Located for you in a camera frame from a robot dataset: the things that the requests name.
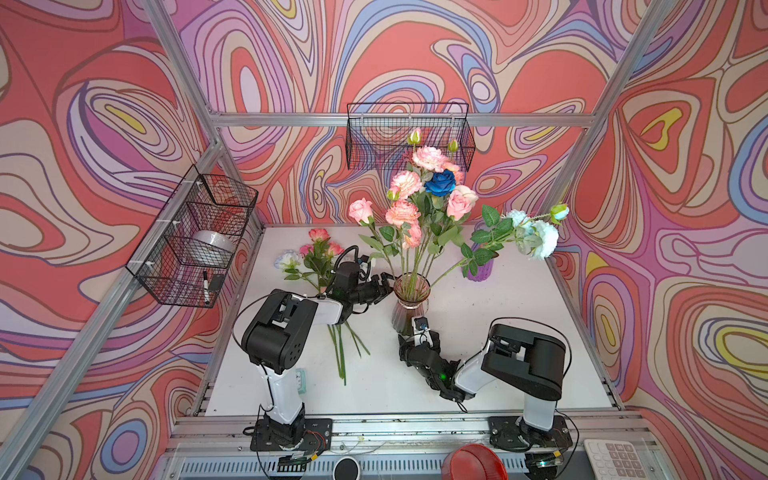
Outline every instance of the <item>glass vase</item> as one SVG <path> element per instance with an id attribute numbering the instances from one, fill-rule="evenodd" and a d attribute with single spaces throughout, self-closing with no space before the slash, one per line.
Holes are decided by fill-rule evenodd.
<path id="1" fill-rule="evenodd" d="M 397 297 L 392 311 L 392 328 L 402 336 L 413 335 L 411 319 L 424 316 L 429 308 L 429 281 L 417 273 L 404 273 L 395 280 Z"/>

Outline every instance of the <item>flower bouquet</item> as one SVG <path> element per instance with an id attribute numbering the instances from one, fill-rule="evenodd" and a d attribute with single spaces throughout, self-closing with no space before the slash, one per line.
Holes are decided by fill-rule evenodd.
<path id="1" fill-rule="evenodd" d="M 470 248 L 461 235 L 462 224 L 469 219 L 478 195 L 463 185 L 465 174 L 451 159 L 458 142 L 451 141 L 445 155 L 434 147 L 418 147 L 421 137 L 418 128 L 411 132 L 407 141 L 413 146 L 412 156 L 406 169 L 392 176 L 386 194 L 390 201 L 384 216 L 387 225 L 377 229 L 370 200 L 361 198 L 349 206 L 349 216 L 371 231 L 370 236 L 360 238 L 376 249 L 372 257 L 386 260 L 393 276 L 393 259 L 400 257 L 402 275 L 394 286 L 398 304 L 392 326 L 405 336 L 413 334 L 411 319 L 424 314 L 431 289 L 455 268 L 461 267 L 464 276 L 477 275 L 478 267 L 497 257 L 510 242 L 534 258 L 548 257 L 557 244 L 558 231 L 545 218 L 559 223 L 568 214 L 567 206 L 558 205 L 549 214 L 536 217 L 519 210 L 502 217 L 495 208 L 483 205 L 485 229 L 472 234 L 478 247 Z M 432 265 L 450 243 L 461 249 L 463 258 L 430 283 Z"/>
<path id="2" fill-rule="evenodd" d="M 344 253 L 344 249 L 336 242 L 331 241 L 328 230 L 324 228 L 313 228 L 310 230 L 310 240 L 299 249 L 299 253 L 288 250 L 275 260 L 275 267 L 286 273 L 285 280 L 304 280 L 311 283 L 317 290 L 317 293 L 325 291 L 326 287 L 333 280 L 333 264 L 336 258 Z M 352 341 L 357 348 L 357 354 L 362 357 L 360 347 L 368 355 L 366 345 L 349 325 L 349 321 L 344 322 Z M 344 343 L 342 337 L 341 325 L 328 325 L 328 333 L 333 341 L 333 349 L 336 354 L 336 368 L 339 370 L 339 378 L 344 380 L 346 385 L 346 363 L 344 361 Z"/>

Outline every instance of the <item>black wire basket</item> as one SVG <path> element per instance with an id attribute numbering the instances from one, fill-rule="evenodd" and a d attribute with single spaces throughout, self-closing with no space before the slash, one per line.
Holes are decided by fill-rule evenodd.
<path id="1" fill-rule="evenodd" d="M 411 131 L 422 132 L 417 147 L 439 148 L 464 171 L 475 155 L 475 137 L 465 102 L 358 102 L 346 106 L 346 165 L 350 170 L 402 170 L 413 146 Z M 456 141 L 458 150 L 449 152 Z"/>
<path id="2" fill-rule="evenodd" d="M 194 183 L 157 244 L 128 270 L 158 303 L 212 308 L 258 193 L 225 175 L 198 174 Z"/>

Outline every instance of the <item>blue rose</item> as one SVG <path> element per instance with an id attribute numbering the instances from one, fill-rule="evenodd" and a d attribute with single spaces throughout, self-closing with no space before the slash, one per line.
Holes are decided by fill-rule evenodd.
<path id="1" fill-rule="evenodd" d="M 456 177 L 450 170 L 444 170 L 433 174 L 432 179 L 424 184 L 424 188 L 436 197 L 444 197 L 453 192 L 456 186 Z"/>

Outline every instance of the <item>white tabletop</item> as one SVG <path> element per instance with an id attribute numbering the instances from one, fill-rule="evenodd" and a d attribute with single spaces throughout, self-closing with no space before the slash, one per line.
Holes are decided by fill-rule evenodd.
<path id="1" fill-rule="evenodd" d="M 370 248 L 358 238 L 368 232 L 362 227 L 328 227 L 331 237 L 343 247 L 358 244 L 362 253 Z M 284 274 L 273 265 L 287 249 L 298 250 L 309 243 L 308 227 L 271 227 L 266 229 L 243 306 L 274 288 L 296 293 L 314 293 L 304 281 L 283 280 Z M 458 247 L 448 250 L 435 262 L 430 280 L 445 271 L 461 256 Z M 379 260 L 374 273 L 386 265 Z M 365 342 L 371 355 L 362 352 L 359 358 L 346 327 L 344 353 L 347 385 L 338 377 L 333 343 L 325 325 L 315 325 L 310 331 L 304 352 L 296 368 L 306 371 L 306 394 L 303 401 L 310 415 L 344 413 L 417 413 L 457 412 L 457 405 L 442 399 L 431 390 L 413 368 L 406 367 L 398 357 L 397 333 L 392 329 L 391 314 L 396 298 L 391 294 L 380 304 L 371 306 L 362 315 L 353 315 L 349 322 Z M 235 325 L 235 334 L 243 331 L 259 309 L 261 302 L 242 315 Z M 530 260 L 512 248 L 505 248 L 495 259 L 493 273 L 485 282 L 462 278 L 456 269 L 432 290 L 429 326 L 440 333 L 442 356 L 448 360 L 468 359 L 483 346 L 488 326 L 498 316 L 523 316 L 547 323 L 568 336 L 573 346 L 573 365 L 563 381 L 562 409 L 595 409 L 610 407 L 608 397 L 594 370 L 565 301 L 543 261 Z M 503 323 L 559 337 L 550 329 L 522 320 Z M 206 415 L 256 415 L 259 403 L 268 406 L 269 393 L 257 383 L 257 366 L 240 350 L 229 336 L 213 395 Z M 464 402 L 470 412 L 522 410 L 523 393 L 496 380 L 484 387 L 474 399 Z"/>

